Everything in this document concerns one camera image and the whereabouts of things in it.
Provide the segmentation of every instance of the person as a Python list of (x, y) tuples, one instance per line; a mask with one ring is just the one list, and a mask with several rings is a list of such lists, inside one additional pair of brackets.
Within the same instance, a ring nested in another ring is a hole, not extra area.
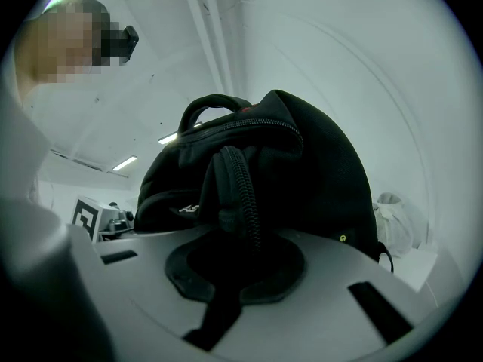
[[(101, 40), (111, 27), (109, 12), (98, 0), (62, 0), (25, 20), (2, 61), (2, 94), (26, 113), (26, 98), (40, 84), (66, 82), (72, 74), (108, 64)], [(28, 198), (39, 202), (36, 177)]]

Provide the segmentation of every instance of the backpack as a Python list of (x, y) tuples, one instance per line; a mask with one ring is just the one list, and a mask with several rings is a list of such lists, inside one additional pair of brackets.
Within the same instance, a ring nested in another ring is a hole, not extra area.
[[(232, 113), (195, 127), (210, 107)], [(325, 113), (281, 90), (257, 105), (221, 94), (193, 101), (146, 173), (137, 232), (204, 224), (249, 238), (253, 253), (278, 228), (342, 241), (376, 261), (386, 252), (352, 144)]]

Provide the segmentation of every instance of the ceiling beam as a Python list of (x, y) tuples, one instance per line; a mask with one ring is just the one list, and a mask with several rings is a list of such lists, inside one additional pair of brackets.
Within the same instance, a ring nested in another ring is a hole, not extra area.
[(223, 84), (221, 82), (220, 70), (218, 69), (217, 61), (214, 58), (213, 49), (210, 44), (210, 37), (208, 35), (208, 29), (206, 28), (205, 21), (203, 19), (202, 9), (199, 0), (187, 0), (191, 15), (195, 21), (196, 31), (202, 42), (203, 51), (205, 52), (208, 66), (211, 74), (213, 75), (214, 85), (218, 93), (224, 94)]
[(229, 69), (228, 53), (226, 52), (226, 43), (221, 28), (220, 12), (218, 11), (217, 0), (207, 0), (208, 9), (210, 10), (210, 18), (213, 23), (214, 35), (217, 40), (218, 51), (223, 69), (223, 76), (226, 82), (226, 91), (228, 95), (233, 95), (233, 80)]

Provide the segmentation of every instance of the white bag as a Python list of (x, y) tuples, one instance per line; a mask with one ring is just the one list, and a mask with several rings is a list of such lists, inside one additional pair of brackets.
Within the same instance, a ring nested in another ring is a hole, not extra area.
[(402, 200), (385, 192), (372, 204), (376, 217), (377, 240), (393, 256), (402, 257), (413, 245), (413, 230), (403, 208)]

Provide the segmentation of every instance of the black backpack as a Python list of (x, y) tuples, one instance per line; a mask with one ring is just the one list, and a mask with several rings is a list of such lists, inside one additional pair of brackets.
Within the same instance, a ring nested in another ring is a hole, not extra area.
[[(209, 107), (233, 113), (195, 127)], [(281, 90), (257, 105), (221, 94), (193, 101), (144, 177), (137, 232), (210, 223), (248, 238), (253, 253), (277, 228), (333, 238), (376, 261), (386, 252), (350, 141), (322, 111)]]

